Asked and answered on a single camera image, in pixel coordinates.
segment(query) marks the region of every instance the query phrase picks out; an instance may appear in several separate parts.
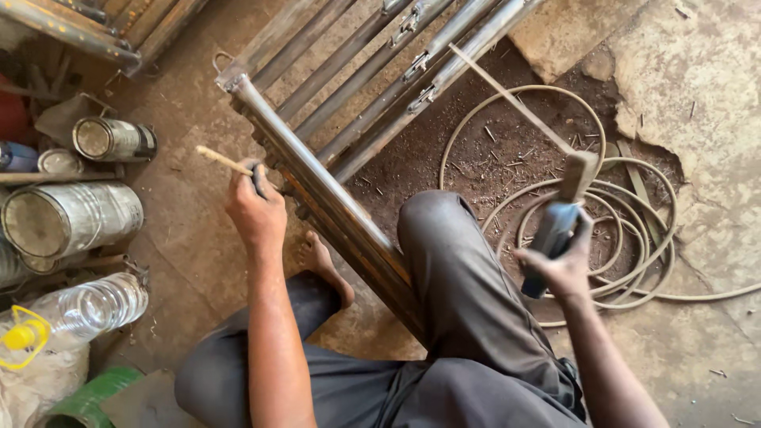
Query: gray trousers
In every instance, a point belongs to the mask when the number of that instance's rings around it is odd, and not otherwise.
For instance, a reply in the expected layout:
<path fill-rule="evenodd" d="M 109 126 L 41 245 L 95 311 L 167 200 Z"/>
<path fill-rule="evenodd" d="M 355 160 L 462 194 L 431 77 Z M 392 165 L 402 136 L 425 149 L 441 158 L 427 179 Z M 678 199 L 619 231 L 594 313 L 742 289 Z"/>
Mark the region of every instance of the gray trousers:
<path fill-rule="evenodd" d="M 430 190 L 404 203 L 399 243 L 421 302 L 427 362 L 464 358 L 530 383 L 584 420 L 581 391 L 555 358 L 518 285 L 502 269 L 476 216 L 456 193 Z M 338 293 L 304 271 L 286 280 L 301 339 L 340 310 Z M 233 314 L 188 355 L 178 404 L 206 426 L 251 426 L 248 310 Z M 317 425 L 372 427 L 393 416 L 427 362 L 356 359 L 304 343 Z"/>

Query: welding cable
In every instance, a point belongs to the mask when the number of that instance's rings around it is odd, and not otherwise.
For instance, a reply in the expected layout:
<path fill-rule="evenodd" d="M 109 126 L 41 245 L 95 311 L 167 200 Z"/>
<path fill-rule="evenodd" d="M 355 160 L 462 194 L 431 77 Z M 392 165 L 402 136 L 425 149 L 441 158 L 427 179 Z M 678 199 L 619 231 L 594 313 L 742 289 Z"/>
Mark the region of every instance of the welding cable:
<path fill-rule="evenodd" d="M 666 188 L 666 191 L 668 192 L 670 203 L 669 203 L 669 224 L 666 225 L 666 223 L 661 219 L 661 217 L 655 212 L 655 210 L 650 206 L 649 203 L 645 202 L 643 199 L 639 198 L 634 193 L 630 192 L 629 190 L 617 186 L 613 183 L 608 183 L 606 181 L 601 180 L 593 180 L 592 185 L 593 186 L 599 186 L 599 187 L 605 187 L 608 190 L 600 189 L 598 187 L 589 187 L 587 191 L 584 193 L 584 198 L 593 200 L 600 205 L 603 206 L 603 208 L 609 213 L 608 216 L 602 216 L 594 219 L 594 223 L 597 224 L 599 222 L 607 222 L 607 221 L 613 221 L 615 223 L 615 230 L 616 230 L 616 247 L 613 250 L 613 253 L 610 255 L 610 258 L 608 261 L 601 267 L 597 268 L 596 270 L 592 270 L 589 272 L 589 276 L 595 278 L 596 281 L 602 283 L 602 286 L 599 286 L 597 288 L 591 289 L 590 293 L 593 296 L 594 304 L 599 308 L 604 309 L 629 309 L 629 308 L 635 308 L 640 305 L 644 305 L 645 303 L 649 302 L 652 299 L 662 299 L 662 300 L 668 300 L 673 302 L 713 302 L 717 300 L 722 299 L 730 299 L 733 297 L 738 297 L 740 295 L 745 295 L 750 292 L 755 292 L 759 289 L 761 289 L 761 283 L 744 287 L 742 289 L 737 289 L 730 292 L 723 292 L 719 294 L 711 294 L 711 295 L 671 295 L 671 294 L 663 294 L 661 292 L 661 289 L 665 286 L 669 276 L 673 272 L 674 269 L 674 261 L 676 257 L 676 251 L 674 249 L 673 245 L 673 235 L 677 228 L 677 195 L 674 191 L 673 186 L 671 186 L 671 183 L 669 183 L 668 179 L 661 173 L 656 167 L 653 165 L 639 160 L 635 158 L 605 158 L 605 131 L 603 129 L 603 124 L 600 122 L 600 118 L 597 116 L 597 114 L 592 110 L 592 107 L 590 107 L 589 104 L 587 104 L 583 99 L 581 99 L 576 94 L 567 91 L 563 88 L 557 88 L 555 86 L 547 86 L 547 85 L 526 85 L 526 86 L 519 86 L 517 88 L 509 89 L 508 92 L 511 94 L 517 94 L 523 91 L 555 91 L 559 92 L 560 94 L 568 95 L 569 97 L 573 98 L 575 101 L 577 101 L 581 106 L 591 115 L 592 119 L 594 119 L 595 124 L 597 125 L 597 128 L 599 129 L 600 133 L 600 154 L 599 159 L 597 161 L 597 166 L 595 168 L 595 175 L 600 173 L 600 169 L 602 168 L 603 164 L 606 163 L 617 163 L 617 162 L 628 162 L 631 164 L 634 164 L 636 166 L 648 169 L 651 171 L 658 179 L 663 183 L 664 187 Z M 449 152 L 452 149 L 452 145 L 454 144 L 455 139 L 460 134 L 460 131 L 463 127 L 470 121 L 471 118 L 473 118 L 476 113 L 481 111 L 484 107 L 488 106 L 492 102 L 502 99 L 502 96 L 500 94 L 492 95 L 491 97 L 484 100 L 481 104 L 474 107 L 457 125 L 457 128 L 455 128 L 454 132 L 452 133 L 452 136 L 449 138 L 449 141 L 447 142 L 447 146 L 444 149 L 444 154 L 441 158 L 441 166 L 439 168 L 438 172 L 438 188 L 444 189 L 444 172 L 447 167 L 447 158 L 449 157 Z M 497 205 L 490 213 L 489 215 L 483 220 L 483 223 L 481 224 L 481 231 L 485 232 L 487 226 L 492 222 L 492 220 L 499 214 L 502 209 L 504 209 L 507 205 L 509 205 L 511 202 L 515 201 L 519 197 L 528 194 L 529 192 L 532 192 L 535 189 L 540 189 L 543 187 L 552 187 L 555 186 L 557 183 L 559 183 L 560 179 L 554 179 L 554 180 L 546 180 L 542 181 L 540 183 L 532 184 L 530 186 L 524 187 L 523 189 L 519 190 L 516 193 L 513 193 L 512 195 L 508 196 L 503 200 L 499 205 Z M 642 219 L 640 219 L 640 216 L 637 214 L 635 209 L 627 203 L 625 200 L 618 197 L 613 192 L 624 194 L 628 196 L 640 209 L 643 211 L 651 214 L 652 218 L 656 221 L 659 230 L 661 232 L 665 232 L 665 235 L 663 236 L 661 243 L 656 246 L 655 250 L 651 253 L 650 252 L 650 244 L 652 243 L 651 236 L 648 234 L 648 229 L 645 227 L 645 224 L 642 222 Z M 518 218 L 521 219 L 520 225 L 518 226 L 518 230 L 515 234 L 515 249 L 521 249 L 523 245 L 523 234 L 524 230 L 526 228 L 526 224 L 528 223 L 531 215 L 536 212 L 537 209 L 539 209 L 543 204 L 548 203 L 552 198 L 555 196 L 557 191 L 551 191 L 548 193 L 545 193 L 541 196 L 538 196 L 531 200 L 521 211 L 521 213 L 518 215 Z M 608 203 L 605 199 L 613 201 L 617 206 L 620 206 L 623 211 L 627 212 L 627 214 L 631 217 L 631 219 L 634 221 L 633 223 L 622 219 L 619 215 L 619 213 Z M 610 280 L 605 279 L 601 275 L 606 272 L 609 268 L 612 267 L 612 265 L 615 264 L 615 262 L 618 260 L 619 255 L 621 254 L 622 250 L 622 237 L 624 231 L 627 231 L 631 235 L 633 235 L 638 243 L 639 252 L 638 252 L 638 259 L 633 267 L 626 275 L 619 279 Z M 505 245 L 507 243 L 509 235 L 509 230 L 505 228 L 505 230 L 502 232 L 499 241 L 497 243 L 495 253 L 497 255 L 497 259 L 501 260 L 501 255 L 503 253 L 503 250 L 505 249 Z M 664 252 L 667 252 L 667 257 L 664 261 L 664 272 L 661 274 L 661 276 L 658 278 L 658 281 L 652 286 L 652 288 L 649 291 L 638 289 L 640 282 L 642 281 L 642 278 L 645 276 L 645 271 L 658 259 L 661 257 L 661 255 Z M 599 299 L 603 298 L 605 296 L 611 296 L 613 294 L 619 293 L 620 294 L 615 297 L 613 300 L 609 302 L 600 302 Z M 622 303 L 623 300 L 630 297 L 630 295 L 635 294 L 637 296 L 640 296 L 638 299 Z M 546 297 L 553 299 L 554 296 L 551 294 L 547 294 Z M 540 325 L 542 327 L 561 327 L 565 325 L 565 321 L 554 321 L 554 322 L 540 322 Z"/>

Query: concrete floor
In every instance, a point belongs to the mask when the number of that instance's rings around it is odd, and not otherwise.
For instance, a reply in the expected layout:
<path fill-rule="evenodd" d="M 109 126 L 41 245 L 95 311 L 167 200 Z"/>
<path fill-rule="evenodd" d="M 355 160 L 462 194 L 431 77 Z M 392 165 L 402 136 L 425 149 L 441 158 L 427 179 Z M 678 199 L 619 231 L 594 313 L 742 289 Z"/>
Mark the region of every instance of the concrete floor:
<path fill-rule="evenodd" d="M 668 67 L 654 67 L 642 60 L 660 55 L 663 40 L 651 40 L 647 35 L 655 32 L 651 28 L 653 26 L 660 25 L 659 28 L 663 30 L 664 16 L 673 13 L 672 2 L 632 2 L 631 7 L 627 6 L 628 9 L 623 8 L 625 10 L 620 11 L 620 14 L 613 14 L 596 9 L 610 6 L 612 2 L 547 0 L 545 6 L 527 21 L 538 20 L 533 21 L 535 25 L 519 27 L 511 34 L 511 38 L 535 66 L 538 74 L 547 80 L 561 75 L 601 41 L 610 45 L 617 59 L 624 58 L 627 52 L 631 52 L 629 46 L 638 47 L 638 55 L 626 56 L 632 58 L 630 61 L 616 62 L 628 63 L 629 66 L 625 69 L 617 66 L 615 79 L 634 110 L 645 113 L 648 121 L 660 117 L 659 129 L 671 129 L 670 133 L 658 133 L 652 137 L 646 132 L 642 132 L 642 135 L 648 137 L 646 141 L 660 138 L 673 142 L 673 145 L 662 145 L 683 159 L 685 174 L 691 181 L 688 189 L 680 195 L 691 195 L 693 202 L 698 201 L 698 205 L 694 203 L 685 206 L 689 209 L 685 209 L 686 220 L 680 230 L 684 252 L 667 289 L 667 292 L 673 294 L 726 291 L 729 287 L 749 285 L 754 277 L 758 277 L 758 269 L 754 268 L 755 260 L 749 258 L 758 254 L 759 240 L 754 237 L 759 232 L 753 230 L 761 230 L 754 227 L 758 222 L 759 204 L 754 193 L 757 190 L 753 189 L 758 186 L 753 186 L 750 182 L 756 179 L 757 174 L 751 176 L 750 172 L 743 172 L 744 175 L 737 176 L 739 172 L 733 172 L 738 164 L 743 165 L 742 171 L 752 171 L 752 167 L 759 165 L 758 151 L 754 146 L 757 145 L 757 138 L 749 142 L 759 131 L 759 75 L 753 64 L 758 47 L 747 46 L 744 42 L 747 40 L 746 35 L 728 34 L 728 28 L 733 22 L 751 25 L 748 23 L 754 21 L 749 18 L 749 11 L 746 14 L 737 12 L 737 7 L 740 6 L 720 11 L 715 10 L 717 2 L 704 3 L 695 6 L 696 11 L 710 11 L 717 30 L 704 30 L 705 37 L 701 39 L 704 43 L 694 47 L 683 43 L 686 37 L 694 35 L 677 34 L 669 39 L 674 46 L 669 52 L 678 52 L 679 48 L 687 55 L 693 50 L 705 49 L 706 46 L 715 48 L 716 45 L 707 44 L 711 40 L 714 40 L 711 43 L 723 43 L 721 46 L 740 43 L 749 52 L 747 57 L 737 60 L 741 65 L 738 69 L 743 72 L 735 77 L 744 80 L 743 83 L 732 86 L 735 92 L 726 93 L 727 85 L 709 83 L 699 86 L 700 91 L 695 89 L 700 99 L 706 102 L 717 98 L 731 100 L 745 96 L 741 98 L 743 108 L 739 104 L 734 107 L 737 111 L 744 112 L 742 114 L 731 116 L 730 109 L 724 107 L 723 110 L 715 110 L 721 113 L 714 113 L 714 119 L 696 117 L 700 120 L 700 129 L 704 133 L 717 129 L 719 126 L 716 126 L 715 121 L 726 118 L 737 120 L 738 123 L 745 120 L 754 126 L 743 128 L 736 141 L 732 141 L 731 136 L 737 135 L 740 130 L 727 129 L 722 130 L 720 139 L 703 139 L 700 140 L 700 145 L 690 145 L 691 134 L 679 137 L 686 125 L 678 126 L 676 117 L 664 114 L 667 104 L 671 104 L 666 101 L 658 104 L 648 98 L 648 94 L 653 93 L 661 96 L 658 100 L 667 98 L 673 88 L 670 86 L 673 77 L 680 75 L 678 72 L 675 75 L 664 75 Z M 154 124 L 161 144 L 159 156 L 153 162 L 130 174 L 133 188 L 141 197 L 146 212 L 144 230 L 133 241 L 130 254 L 139 263 L 151 267 L 151 304 L 146 315 L 131 329 L 95 343 L 96 367 L 119 363 L 137 365 L 145 371 L 174 368 L 197 340 L 245 304 L 244 252 L 222 209 L 229 172 L 198 158 L 193 153 L 193 148 L 197 144 L 205 144 L 231 158 L 263 156 L 263 150 L 250 138 L 252 126 L 229 108 L 229 97 L 214 86 L 216 72 L 211 66 L 211 57 L 218 50 L 233 54 L 240 52 L 258 29 L 278 11 L 281 4 L 274 0 L 210 2 L 201 16 L 191 23 L 182 37 L 160 58 L 160 73 L 157 77 L 137 82 L 120 81 L 110 87 L 116 95 L 108 101 L 119 109 L 120 116 L 132 122 Z M 275 104 L 283 101 L 332 52 L 332 48 L 340 44 L 376 7 L 376 2 L 357 2 L 266 95 Z M 578 43 L 577 46 L 569 45 L 562 55 L 557 55 L 558 64 L 550 64 L 552 60 L 549 53 L 554 54 L 552 44 L 542 45 L 542 34 L 537 31 L 549 28 L 551 30 L 547 33 L 552 35 L 553 31 L 560 28 L 542 25 L 541 19 L 566 16 L 551 13 L 553 10 L 562 11 L 563 7 L 573 7 L 575 14 L 581 17 L 565 24 L 577 26 L 573 34 L 578 36 L 568 39 L 577 40 Z M 596 26 L 595 31 L 585 30 L 590 23 L 599 21 L 596 16 L 609 17 L 611 21 Z M 442 19 L 436 21 L 424 33 L 424 37 L 411 43 L 399 58 L 347 103 L 309 144 L 318 148 L 329 141 L 337 132 L 337 127 L 350 121 L 380 89 L 396 78 L 399 71 L 420 50 L 426 36 L 440 27 L 441 21 Z M 757 39 L 757 26 L 754 28 Z M 379 46 L 383 43 L 390 29 L 372 44 Z M 522 40 L 538 43 L 537 50 L 543 50 L 544 54 L 532 51 Z M 295 117 L 293 123 L 302 120 L 371 52 L 372 50 L 365 50 L 352 61 Z M 690 56 L 689 60 L 691 62 L 686 64 L 712 64 L 709 58 L 702 56 Z M 641 78 L 645 75 L 645 70 L 649 69 L 659 72 Z M 697 74 L 692 81 L 699 81 L 706 71 L 701 68 L 695 70 Z M 689 106 L 691 101 L 691 97 L 680 100 L 682 114 L 685 108 L 683 105 Z M 707 141 L 714 142 L 714 150 L 708 148 L 705 143 Z M 745 156 L 740 155 L 740 150 L 744 151 Z M 717 159 L 712 153 L 722 153 L 719 157 L 721 160 L 711 161 Z M 707 174 L 721 177 L 721 180 L 708 180 L 705 178 Z M 719 198 L 717 195 L 720 196 L 732 180 L 747 182 L 747 186 L 737 187 L 737 198 Z M 728 205 L 728 199 L 734 202 Z M 298 271 L 294 256 L 302 242 L 301 236 L 307 230 L 305 224 L 292 215 L 292 208 L 289 203 L 291 218 L 284 254 L 286 275 Z M 706 211 L 712 212 L 713 217 L 707 217 Z M 710 223 L 714 226 L 712 233 L 701 232 L 707 228 L 707 219 L 714 219 Z M 722 243 L 720 254 L 710 250 L 717 241 Z M 716 262 L 703 267 L 701 260 L 711 257 L 715 257 Z M 728 264 L 730 259 L 737 263 Z M 422 358 L 425 350 L 419 343 L 342 261 L 339 260 L 338 264 L 349 282 L 355 286 L 357 302 L 349 310 L 333 317 L 310 341 L 365 358 Z M 636 310 L 606 317 L 606 323 L 635 374 L 653 394 L 674 426 L 741 426 L 732 419 L 731 414 L 746 420 L 761 420 L 761 410 L 757 406 L 757 397 L 761 392 L 761 375 L 757 369 L 761 331 L 758 317 L 761 315 L 747 314 L 749 309 L 758 305 L 758 295 L 710 305 L 675 305 L 653 301 Z M 572 355 L 564 330 L 550 331 L 549 338 L 559 356 Z M 717 376 L 709 369 L 723 369 L 728 378 Z"/>

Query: steel frame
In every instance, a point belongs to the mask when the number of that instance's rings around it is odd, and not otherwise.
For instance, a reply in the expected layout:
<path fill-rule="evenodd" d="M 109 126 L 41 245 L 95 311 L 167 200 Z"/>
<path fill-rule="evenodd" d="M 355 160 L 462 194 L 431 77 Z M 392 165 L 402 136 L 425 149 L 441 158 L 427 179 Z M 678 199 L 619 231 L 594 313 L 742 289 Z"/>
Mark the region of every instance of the steel frame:
<path fill-rule="evenodd" d="M 410 67 L 317 156 L 302 139 L 323 125 L 451 0 L 419 0 L 389 43 L 379 48 L 292 131 L 286 122 L 411 2 L 384 0 L 379 10 L 283 104 L 273 108 L 262 93 L 338 19 L 336 14 L 353 3 L 352 0 L 329 0 L 271 61 L 266 62 L 264 59 L 274 50 L 277 39 L 286 34 L 312 1 L 291 0 L 284 5 L 267 27 L 220 72 L 215 82 L 233 95 L 233 108 L 254 124 L 254 139 L 267 151 L 269 166 L 278 169 L 288 181 L 288 192 L 299 203 L 299 212 L 308 217 L 409 331 L 427 346 L 419 302 L 410 287 L 402 254 L 341 184 L 467 70 L 462 59 L 448 52 L 449 43 L 459 43 L 465 53 L 478 59 L 541 0 L 468 0 L 433 36 Z M 326 164 L 331 164 L 330 171 Z"/>
<path fill-rule="evenodd" d="M 113 12 L 108 15 L 98 8 L 74 1 L 4 0 L 0 14 L 113 62 L 122 73 L 134 76 L 153 64 L 207 1 L 150 0 L 145 14 L 138 16 L 129 13 L 128 9 L 134 5 L 127 2 L 111 8 L 106 4 L 104 9 Z M 133 22 L 122 18 L 122 13 L 137 18 Z"/>

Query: person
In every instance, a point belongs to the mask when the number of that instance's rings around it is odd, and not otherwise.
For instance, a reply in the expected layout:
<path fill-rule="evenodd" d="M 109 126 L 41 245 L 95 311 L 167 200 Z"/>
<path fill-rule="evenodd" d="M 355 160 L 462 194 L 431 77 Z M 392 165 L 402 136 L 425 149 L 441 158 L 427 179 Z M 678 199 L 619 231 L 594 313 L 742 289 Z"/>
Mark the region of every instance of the person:
<path fill-rule="evenodd" d="M 253 167 L 252 161 L 243 163 Z M 233 173 L 226 211 L 246 247 L 248 306 L 214 329 L 177 373 L 177 403 L 210 428 L 583 426 L 581 389 L 455 193 L 430 190 L 406 201 L 399 243 L 421 304 L 425 361 L 371 361 L 304 340 L 352 304 L 314 232 L 305 270 L 284 278 L 285 202 Z M 568 251 L 547 260 L 516 252 L 562 307 L 589 419 L 596 428 L 668 426 L 623 361 L 589 293 L 591 220 L 582 213 Z"/>

